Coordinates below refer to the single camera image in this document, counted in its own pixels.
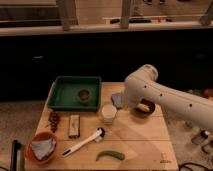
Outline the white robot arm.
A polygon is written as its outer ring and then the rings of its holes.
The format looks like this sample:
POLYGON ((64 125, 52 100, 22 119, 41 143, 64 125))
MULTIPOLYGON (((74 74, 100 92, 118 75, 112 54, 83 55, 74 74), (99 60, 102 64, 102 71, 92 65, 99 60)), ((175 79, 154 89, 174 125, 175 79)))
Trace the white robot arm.
POLYGON ((156 82, 157 69, 145 64, 129 74, 124 81, 122 105, 136 107, 143 99, 166 107, 198 126, 213 132, 213 101, 166 87, 156 82))

